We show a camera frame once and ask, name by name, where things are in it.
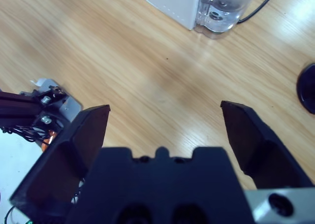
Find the clear plastic container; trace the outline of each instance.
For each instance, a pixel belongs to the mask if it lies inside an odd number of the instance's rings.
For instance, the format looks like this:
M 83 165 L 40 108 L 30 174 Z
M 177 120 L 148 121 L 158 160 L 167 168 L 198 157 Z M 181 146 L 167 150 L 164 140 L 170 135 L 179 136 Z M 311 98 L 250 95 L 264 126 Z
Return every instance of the clear plastic container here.
M 198 32 L 204 29 L 220 34 L 232 29 L 251 0 L 199 0 L 196 16 Z

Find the bolt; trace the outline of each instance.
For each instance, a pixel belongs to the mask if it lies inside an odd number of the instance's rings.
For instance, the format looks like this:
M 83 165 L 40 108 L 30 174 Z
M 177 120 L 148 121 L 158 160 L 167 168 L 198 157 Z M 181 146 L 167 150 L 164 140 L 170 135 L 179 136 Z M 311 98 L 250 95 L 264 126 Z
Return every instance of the bolt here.
M 51 118 L 49 116 L 43 116 L 40 119 L 41 122 L 45 123 L 46 125 L 50 124 L 53 120 L 51 120 Z
M 41 102 L 44 104 L 48 104 L 51 101 L 51 98 L 48 96 L 45 96 L 41 99 Z

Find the light wood tabletop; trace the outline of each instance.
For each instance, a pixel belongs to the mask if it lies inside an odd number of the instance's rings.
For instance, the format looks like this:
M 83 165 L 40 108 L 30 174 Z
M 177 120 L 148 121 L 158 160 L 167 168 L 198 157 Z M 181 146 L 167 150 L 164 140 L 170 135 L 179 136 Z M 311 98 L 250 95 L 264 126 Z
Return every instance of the light wood tabletop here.
M 263 0 L 254 0 L 246 14 Z M 271 0 L 213 40 L 188 31 L 145 0 L 0 0 L 0 88 L 31 91 L 52 78 L 84 108 L 110 104 L 104 146 L 135 157 L 160 146 L 190 157 L 229 146 L 221 100 L 252 107 L 315 181 L 315 116 L 296 80 L 315 61 L 314 0 Z

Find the black round object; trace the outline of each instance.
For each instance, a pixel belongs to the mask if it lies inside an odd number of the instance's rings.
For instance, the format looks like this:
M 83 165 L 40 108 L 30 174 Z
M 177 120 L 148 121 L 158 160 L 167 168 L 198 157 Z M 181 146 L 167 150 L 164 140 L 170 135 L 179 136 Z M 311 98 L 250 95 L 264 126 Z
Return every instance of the black round object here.
M 269 196 L 268 201 L 272 210 L 274 210 L 279 215 L 289 217 L 293 214 L 293 205 L 288 198 L 273 193 Z
M 296 83 L 297 95 L 301 104 L 315 114 L 315 63 L 306 67 Z

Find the black power cable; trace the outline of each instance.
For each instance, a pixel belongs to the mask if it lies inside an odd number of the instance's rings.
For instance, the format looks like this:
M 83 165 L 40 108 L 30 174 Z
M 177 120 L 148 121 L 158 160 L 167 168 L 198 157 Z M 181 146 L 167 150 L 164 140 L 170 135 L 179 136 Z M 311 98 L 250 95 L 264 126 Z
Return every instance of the black power cable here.
M 13 127 L 0 127 L 3 133 L 15 133 L 26 139 L 28 142 L 40 141 L 50 137 L 49 132 L 39 126 L 13 126 Z
M 15 207 L 14 206 L 12 206 L 10 209 L 9 209 L 9 211 L 6 213 L 6 215 L 5 215 L 5 218 L 4 218 L 4 224 L 7 224 L 7 219 L 8 219 L 8 217 L 9 217 L 9 214 L 12 212 L 12 210 L 14 209 Z
M 259 12 L 270 0 L 265 0 L 258 8 L 256 8 L 255 11 L 253 11 L 251 14 L 249 14 L 247 17 L 239 20 L 237 24 L 244 23 L 245 21 L 248 21 L 251 17 L 253 17 L 257 12 Z

